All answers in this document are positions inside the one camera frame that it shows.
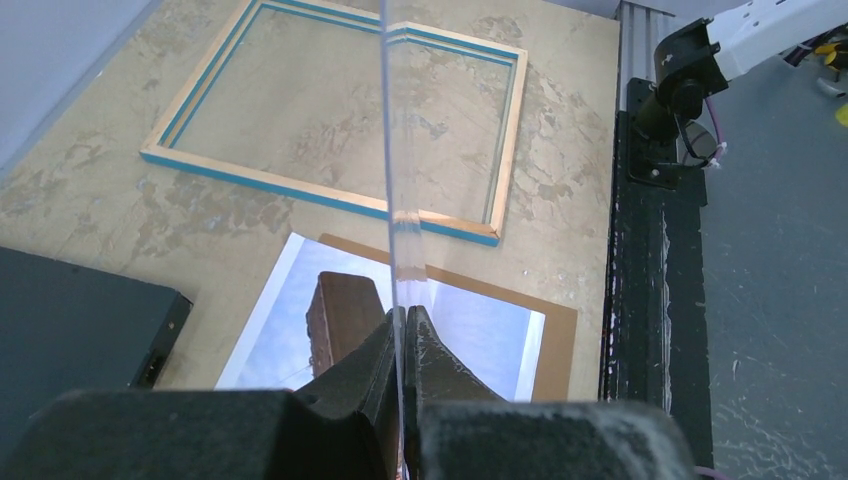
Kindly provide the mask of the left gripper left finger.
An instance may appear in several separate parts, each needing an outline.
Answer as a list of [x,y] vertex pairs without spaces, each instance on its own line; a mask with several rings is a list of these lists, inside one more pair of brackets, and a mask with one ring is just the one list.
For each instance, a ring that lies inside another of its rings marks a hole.
[[294,390],[77,390],[39,411],[5,479],[391,479],[390,318]]

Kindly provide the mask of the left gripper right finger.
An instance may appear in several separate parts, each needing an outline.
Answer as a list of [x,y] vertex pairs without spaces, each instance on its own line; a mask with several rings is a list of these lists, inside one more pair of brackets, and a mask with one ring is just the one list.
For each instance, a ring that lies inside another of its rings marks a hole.
[[693,479],[687,441],[640,402],[508,402],[408,309],[402,387],[412,479]]

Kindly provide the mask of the clear acrylic sheet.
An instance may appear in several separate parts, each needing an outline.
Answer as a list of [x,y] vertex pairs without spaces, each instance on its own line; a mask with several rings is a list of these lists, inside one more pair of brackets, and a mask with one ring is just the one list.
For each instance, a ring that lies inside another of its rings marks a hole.
[[409,40],[410,1],[381,1],[380,56],[384,169],[399,412],[400,477],[416,479],[415,326],[411,315],[429,302],[414,148],[418,85]]

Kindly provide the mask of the blue wooden picture frame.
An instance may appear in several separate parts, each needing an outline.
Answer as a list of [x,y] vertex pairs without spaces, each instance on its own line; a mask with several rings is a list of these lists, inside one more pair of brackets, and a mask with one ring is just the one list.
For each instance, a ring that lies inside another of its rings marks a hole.
[[[410,21],[421,229],[504,233],[524,49]],[[148,162],[387,219],[380,17],[241,1],[143,143]]]

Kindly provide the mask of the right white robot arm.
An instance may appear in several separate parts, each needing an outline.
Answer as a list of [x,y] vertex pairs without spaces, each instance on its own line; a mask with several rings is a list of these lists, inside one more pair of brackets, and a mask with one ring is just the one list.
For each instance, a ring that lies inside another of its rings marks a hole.
[[839,0],[749,1],[693,21],[655,48],[656,86],[635,116],[635,130],[651,141],[675,139],[731,80],[846,23],[847,3]]

